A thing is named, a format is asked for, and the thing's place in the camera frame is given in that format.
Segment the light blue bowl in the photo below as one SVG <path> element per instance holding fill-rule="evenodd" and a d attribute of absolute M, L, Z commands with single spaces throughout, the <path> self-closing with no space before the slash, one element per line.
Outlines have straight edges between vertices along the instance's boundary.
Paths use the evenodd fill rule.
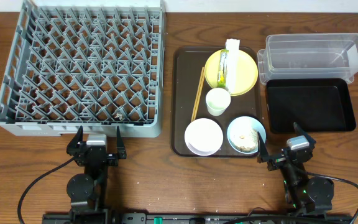
<path fill-rule="evenodd" d="M 238 117 L 236 119 L 234 119 L 230 124 L 229 127 L 227 129 L 227 139 L 229 141 L 229 144 L 231 145 L 231 147 L 236 150 L 237 152 L 240 152 L 242 154 L 246 154 L 246 155 L 253 155 L 255 153 L 258 152 L 258 147 L 257 149 L 251 151 L 251 152 L 241 152 L 238 151 L 237 149 L 234 148 L 234 146 L 232 145 L 231 141 L 230 141 L 230 134 L 232 132 L 233 129 L 247 129 L 247 128 L 252 128 L 254 130 L 256 130 L 257 132 L 259 132 L 264 140 L 264 142 L 266 142 L 266 132 L 265 132 L 265 128 L 262 125 L 261 122 L 259 122 L 257 119 L 250 117 L 250 116 L 241 116 Z"/>

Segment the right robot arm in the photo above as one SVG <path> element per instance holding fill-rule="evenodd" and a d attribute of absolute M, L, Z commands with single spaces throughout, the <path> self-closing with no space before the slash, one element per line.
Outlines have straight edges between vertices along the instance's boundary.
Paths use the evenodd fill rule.
<path fill-rule="evenodd" d="M 304 163 L 313 157 L 316 141 L 293 124 L 296 137 L 287 140 L 287 146 L 278 154 L 270 155 L 264 140 L 258 134 L 259 163 L 266 162 L 269 171 L 279 170 L 282 173 L 285 196 L 293 205 L 289 211 L 293 216 L 323 216 L 332 209 L 334 183 L 325 177 L 308 177 Z"/>

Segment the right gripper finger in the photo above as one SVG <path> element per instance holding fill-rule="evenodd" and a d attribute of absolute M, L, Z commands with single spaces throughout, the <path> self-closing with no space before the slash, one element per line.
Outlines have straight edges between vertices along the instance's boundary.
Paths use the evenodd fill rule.
<path fill-rule="evenodd" d="M 259 132 L 257 132 L 258 136 L 258 161 L 266 161 L 269 158 L 268 150 L 265 146 L 264 140 Z"/>
<path fill-rule="evenodd" d="M 298 123 L 294 122 L 293 127 L 295 133 L 299 136 L 304 136 L 309 142 L 310 146 L 314 146 L 316 144 L 316 141 L 307 132 L 305 132 Z"/>

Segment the white bowl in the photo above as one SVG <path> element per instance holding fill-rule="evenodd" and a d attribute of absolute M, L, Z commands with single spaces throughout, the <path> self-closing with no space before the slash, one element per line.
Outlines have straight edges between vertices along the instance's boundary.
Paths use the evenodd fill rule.
<path fill-rule="evenodd" d="M 198 156 L 210 156 L 220 150 L 223 144 L 223 131 L 212 119 L 200 118 L 191 122 L 185 129 L 185 144 Z"/>

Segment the green snack wrapper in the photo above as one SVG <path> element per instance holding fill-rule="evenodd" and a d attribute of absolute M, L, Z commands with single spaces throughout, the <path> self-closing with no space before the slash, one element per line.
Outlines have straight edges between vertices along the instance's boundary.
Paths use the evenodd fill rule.
<path fill-rule="evenodd" d="M 226 75 L 227 75 L 227 58 L 229 51 L 227 49 L 222 49 L 219 54 L 219 65 L 218 65 L 218 75 L 217 75 L 217 87 L 226 89 Z"/>

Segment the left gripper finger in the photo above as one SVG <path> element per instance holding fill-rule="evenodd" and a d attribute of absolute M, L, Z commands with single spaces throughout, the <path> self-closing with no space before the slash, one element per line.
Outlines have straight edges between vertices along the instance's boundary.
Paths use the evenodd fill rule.
<path fill-rule="evenodd" d="M 73 139 L 70 141 L 70 146 L 77 146 L 78 143 L 83 141 L 83 127 L 78 128 L 77 133 L 74 135 Z"/>
<path fill-rule="evenodd" d="M 121 137 L 121 132 L 119 126 L 116 130 L 116 148 L 118 156 L 125 156 L 126 155 L 126 147 L 124 145 L 124 141 Z"/>

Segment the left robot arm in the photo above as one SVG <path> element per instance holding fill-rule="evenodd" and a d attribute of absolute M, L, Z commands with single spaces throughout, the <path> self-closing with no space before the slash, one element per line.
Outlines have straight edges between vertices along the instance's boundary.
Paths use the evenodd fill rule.
<path fill-rule="evenodd" d="M 107 136 L 92 134 L 83 140 L 83 128 L 79 128 L 67 145 L 67 154 L 84 168 L 67 183 L 70 197 L 70 223 L 113 223 L 112 212 L 104 204 L 108 180 L 108 168 L 117 166 L 127 157 L 120 129 L 116 129 L 117 153 L 108 153 Z"/>

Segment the white paper chopstick sleeve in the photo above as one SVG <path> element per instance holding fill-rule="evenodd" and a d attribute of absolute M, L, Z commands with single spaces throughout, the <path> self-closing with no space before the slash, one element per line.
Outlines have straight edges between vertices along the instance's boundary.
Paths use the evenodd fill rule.
<path fill-rule="evenodd" d="M 228 50 L 227 54 L 227 75 L 226 75 L 226 87 L 230 94 L 234 93 L 235 82 L 237 75 L 237 64 L 238 64 L 238 55 L 239 55 L 239 39 L 227 39 L 226 40 L 226 49 Z"/>

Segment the leftover rice pile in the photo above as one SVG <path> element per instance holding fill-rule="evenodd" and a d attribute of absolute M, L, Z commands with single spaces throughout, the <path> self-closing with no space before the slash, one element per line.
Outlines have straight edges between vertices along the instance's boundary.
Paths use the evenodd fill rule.
<path fill-rule="evenodd" d="M 251 152 L 258 147 L 257 131 L 252 128 L 233 129 L 230 141 L 235 149 L 241 152 Z"/>

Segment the white cup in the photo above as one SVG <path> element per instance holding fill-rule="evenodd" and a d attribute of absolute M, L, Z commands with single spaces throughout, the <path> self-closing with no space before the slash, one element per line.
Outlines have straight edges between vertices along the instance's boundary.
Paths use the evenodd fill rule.
<path fill-rule="evenodd" d="M 206 94 L 206 106 L 210 115 L 222 115 L 230 103 L 231 95 L 223 88 L 213 88 Z"/>

